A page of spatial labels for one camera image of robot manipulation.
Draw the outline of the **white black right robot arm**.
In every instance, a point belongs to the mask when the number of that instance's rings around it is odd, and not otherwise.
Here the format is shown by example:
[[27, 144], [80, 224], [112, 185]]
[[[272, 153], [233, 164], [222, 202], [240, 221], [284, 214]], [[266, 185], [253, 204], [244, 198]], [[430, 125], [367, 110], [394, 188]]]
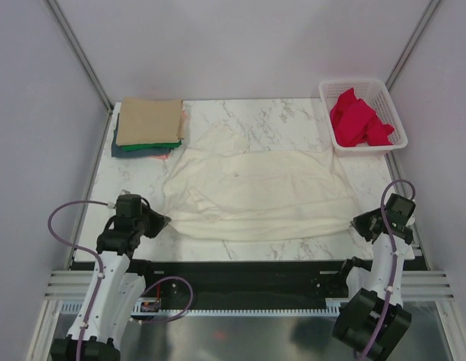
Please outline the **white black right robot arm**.
[[333, 337], [353, 349], [357, 360], [386, 360], [410, 327], [401, 278], [413, 241], [407, 223], [415, 207], [412, 199], [392, 194], [379, 208], [352, 221], [356, 232], [373, 245], [373, 262], [367, 269], [359, 259], [350, 259], [337, 276], [337, 289], [349, 301], [340, 309]]

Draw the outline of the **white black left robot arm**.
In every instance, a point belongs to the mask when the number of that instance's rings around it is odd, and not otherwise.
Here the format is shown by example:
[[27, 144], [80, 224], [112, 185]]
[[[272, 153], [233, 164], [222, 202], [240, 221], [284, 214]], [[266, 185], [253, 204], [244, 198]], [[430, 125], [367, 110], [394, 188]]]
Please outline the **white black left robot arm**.
[[93, 276], [81, 309], [65, 338], [50, 347], [53, 360], [119, 360], [124, 330], [141, 296], [152, 294], [157, 278], [145, 270], [131, 272], [132, 258], [143, 237], [156, 238], [168, 225], [136, 194], [122, 194], [115, 214], [98, 236], [96, 249], [77, 245], [95, 259]]

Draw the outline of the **white plastic laundry basket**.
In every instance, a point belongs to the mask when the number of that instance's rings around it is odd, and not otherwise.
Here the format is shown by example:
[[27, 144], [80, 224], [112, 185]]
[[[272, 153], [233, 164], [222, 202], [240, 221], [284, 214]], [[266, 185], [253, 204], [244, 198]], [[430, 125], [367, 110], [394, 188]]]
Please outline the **white plastic laundry basket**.
[[[334, 129], [330, 120], [330, 111], [337, 103], [338, 98], [345, 91], [353, 89], [355, 96], [363, 99], [386, 125], [394, 128], [388, 139], [392, 145], [370, 146], [359, 144], [357, 147], [343, 147], [338, 144], [334, 135]], [[321, 106], [327, 117], [327, 128], [335, 154], [338, 157], [352, 156], [383, 156], [390, 151], [405, 148], [408, 138], [401, 120], [385, 84], [372, 78], [342, 78], [336, 80], [324, 80], [318, 85]]]

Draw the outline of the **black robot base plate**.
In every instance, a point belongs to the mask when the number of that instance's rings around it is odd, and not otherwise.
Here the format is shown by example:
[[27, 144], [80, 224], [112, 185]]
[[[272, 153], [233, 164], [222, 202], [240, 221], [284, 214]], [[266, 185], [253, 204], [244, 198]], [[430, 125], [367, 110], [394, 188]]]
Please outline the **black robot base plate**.
[[340, 261], [152, 262], [135, 260], [167, 310], [316, 308], [349, 291]]

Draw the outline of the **cream white t shirt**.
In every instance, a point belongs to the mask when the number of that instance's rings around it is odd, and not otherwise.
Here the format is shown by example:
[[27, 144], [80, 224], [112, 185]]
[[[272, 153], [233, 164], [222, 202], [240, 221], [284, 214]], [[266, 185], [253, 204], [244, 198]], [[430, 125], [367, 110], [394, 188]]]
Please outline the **cream white t shirt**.
[[343, 232], [359, 212], [329, 150], [249, 151], [231, 128], [212, 126], [164, 183], [165, 213], [191, 238], [282, 241]]

